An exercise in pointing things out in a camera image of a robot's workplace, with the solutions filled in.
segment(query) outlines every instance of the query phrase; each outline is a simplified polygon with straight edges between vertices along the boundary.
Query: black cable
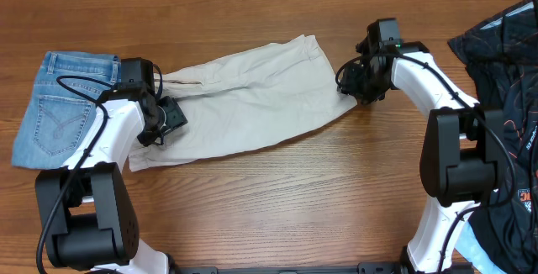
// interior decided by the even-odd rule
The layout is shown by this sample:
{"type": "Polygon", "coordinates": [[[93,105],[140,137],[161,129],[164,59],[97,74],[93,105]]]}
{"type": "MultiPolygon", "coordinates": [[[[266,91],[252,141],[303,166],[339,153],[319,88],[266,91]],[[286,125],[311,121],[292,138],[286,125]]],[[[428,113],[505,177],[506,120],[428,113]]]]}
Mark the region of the black cable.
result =
{"type": "Polygon", "coordinates": [[[457,92],[455,92],[454,89],[452,89],[452,87],[448,84],[448,82],[445,80],[445,78],[443,76],[441,76],[439,74],[439,72],[437,72],[435,69],[430,67],[430,65],[428,65],[428,63],[424,63],[424,62],[419,61],[419,60],[417,60],[415,58],[412,58],[412,57],[409,57],[409,56],[406,56],[406,55],[400,55],[400,54],[361,55],[361,56],[357,56],[356,58],[347,61],[336,72],[336,75],[335,75],[336,84],[339,87],[341,87],[340,74],[346,67],[348,67],[348,65],[350,65],[352,63],[355,63],[356,61],[369,60],[369,59],[371,59],[373,57],[376,57],[376,56],[386,56],[386,57],[399,58],[399,59],[402,59],[402,60],[411,61],[411,62],[413,62],[415,64],[421,65],[423,68],[425,68],[426,70],[431,72],[439,80],[439,82],[443,85],[443,87],[452,95],[452,98],[454,98],[458,103],[460,103],[465,109],[469,109],[469,110],[472,111],[475,119],[484,127],[486,132],[488,132],[488,134],[491,137],[493,137],[493,140],[498,145],[498,147],[501,149],[501,151],[504,154],[504,157],[506,158],[506,160],[509,163],[509,170],[510,170],[510,174],[512,176],[512,187],[510,188],[510,194],[501,202],[497,202],[495,204],[489,204],[488,206],[480,205],[480,206],[476,206],[476,207],[472,207],[472,208],[463,210],[462,212],[460,212],[456,216],[454,222],[452,222],[452,225],[449,228],[448,233],[446,234],[445,241],[443,241],[443,246],[442,246],[442,249],[441,249],[441,252],[440,252],[440,261],[439,261],[439,266],[437,268],[437,272],[441,274],[442,273],[442,268],[443,268],[443,262],[444,262],[444,259],[445,259],[445,256],[446,256],[446,248],[448,247],[448,242],[450,241],[452,233],[454,233],[454,230],[456,229],[456,226],[457,226],[458,222],[463,219],[463,216],[465,216],[465,214],[467,214],[467,213],[476,211],[476,210],[478,210],[480,208],[498,208],[498,207],[504,206],[505,204],[511,202],[512,198],[515,195],[515,191],[516,191],[514,163],[512,162],[512,159],[510,158],[509,152],[504,147],[504,144],[503,144],[502,140],[491,130],[491,128],[489,128],[489,126],[482,119],[480,114],[477,113],[474,108],[467,105],[467,103],[465,103],[465,101],[463,101],[462,98],[458,96],[457,92]]]}
{"type": "Polygon", "coordinates": [[[159,68],[159,66],[157,64],[153,64],[153,66],[159,72],[159,78],[160,78],[160,80],[159,80],[159,89],[157,90],[157,94],[155,95],[155,100],[157,102],[159,102],[159,100],[161,99],[161,94],[162,94],[162,72],[161,72],[161,68],[159,68]]]}
{"type": "Polygon", "coordinates": [[[97,133],[93,137],[93,139],[90,142],[90,144],[88,145],[88,147],[82,153],[81,159],[77,162],[77,164],[75,165],[73,170],[71,170],[71,172],[69,173],[69,176],[67,177],[67,179],[64,181],[64,185],[62,186],[62,188],[60,190],[60,193],[58,194],[58,198],[56,198],[54,206],[52,207],[52,209],[51,209],[51,211],[49,213],[49,217],[45,221],[45,225],[43,226],[43,229],[41,230],[40,241],[38,243],[37,251],[35,253],[35,262],[37,264],[37,269],[40,272],[40,274],[46,274],[47,273],[45,271],[45,268],[43,267],[43,248],[45,247],[45,240],[46,240],[47,234],[49,233],[50,226],[52,225],[52,220],[56,216],[56,212],[58,211],[58,208],[60,207],[60,203],[63,200],[64,196],[66,195],[67,189],[69,189],[69,187],[71,186],[71,182],[73,181],[73,178],[75,177],[77,172],[80,170],[82,164],[84,164],[84,161],[90,156],[90,152],[92,152],[93,146],[99,140],[99,137],[103,133],[103,131],[104,131],[106,125],[107,125],[107,121],[108,121],[107,109],[100,102],[98,102],[96,99],[94,99],[92,97],[89,97],[88,95],[86,95],[84,93],[78,92],[77,90],[75,90],[75,89],[73,89],[71,87],[68,87],[65,83],[63,83],[61,81],[62,79],[70,79],[70,78],[71,79],[85,80],[85,81],[90,81],[90,82],[96,82],[98,84],[101,84],[101,85],[104,85],[104,86],[107,86],[107,87],[112,87],[112,85],[107,84],[106,82],[101,82],[99,80],[94,80],[94,79],[92,79],[90,77],[85,77],[85,76],[58,76],[56,78],[56,81],[58,82],[58,84],[60,84],[60,86],[64,87],[69,92],[75,93],[76,95],[78,95],[80,97],[84,97],[86,100],[94,103],[97,107],[99,107],[103,111],[103,123],[101,124],[101,127],[99,127],[97,133]]]}

